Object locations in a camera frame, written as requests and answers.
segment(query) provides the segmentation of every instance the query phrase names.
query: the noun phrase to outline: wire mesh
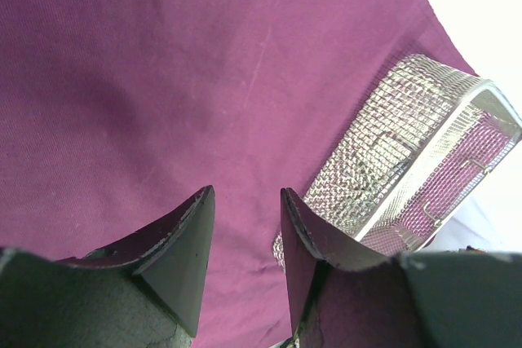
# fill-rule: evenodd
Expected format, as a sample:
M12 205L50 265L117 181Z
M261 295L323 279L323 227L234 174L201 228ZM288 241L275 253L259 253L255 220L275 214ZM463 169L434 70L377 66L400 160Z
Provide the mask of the wire mesh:
M519 123L493 92L459 106L481 82L424 55L399 61L304 201L380 253L418 249L520 138ZM284 266L281 234L273 251Z

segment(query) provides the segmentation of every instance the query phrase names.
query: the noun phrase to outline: white background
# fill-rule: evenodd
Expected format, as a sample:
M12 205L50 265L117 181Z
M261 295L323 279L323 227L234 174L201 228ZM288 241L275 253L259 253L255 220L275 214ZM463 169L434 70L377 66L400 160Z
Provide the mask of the white background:
M522 112L522 0L429 0L464 59ZM431 249L522 252L522 147L488 176Z

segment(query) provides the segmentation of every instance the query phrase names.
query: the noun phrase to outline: purple fabric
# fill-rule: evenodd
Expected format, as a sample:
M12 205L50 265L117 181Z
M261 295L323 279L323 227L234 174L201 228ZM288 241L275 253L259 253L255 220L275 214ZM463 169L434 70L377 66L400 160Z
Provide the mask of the purple fabric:
M83 256L215 186L198 347L290 335L271 243L427 0L0 0L0 244Z

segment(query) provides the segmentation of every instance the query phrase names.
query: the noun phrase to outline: purple cloth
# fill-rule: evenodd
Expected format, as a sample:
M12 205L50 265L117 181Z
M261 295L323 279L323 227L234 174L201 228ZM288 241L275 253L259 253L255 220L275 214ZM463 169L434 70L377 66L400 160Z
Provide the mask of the purple cloth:
M198 347L290 335L271 243L377 80L471 70L427 0L0 0L0 244L83 256L215 186Z

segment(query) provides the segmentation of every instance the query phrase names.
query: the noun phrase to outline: stainless steel basket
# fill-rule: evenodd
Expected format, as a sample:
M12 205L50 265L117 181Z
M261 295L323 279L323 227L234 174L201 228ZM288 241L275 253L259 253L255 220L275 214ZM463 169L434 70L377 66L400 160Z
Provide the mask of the stainless steel basket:
M411 55L379 82L304 201L380 253L414 251L521 135L491 81ZM284 267L281 234L273 251Z

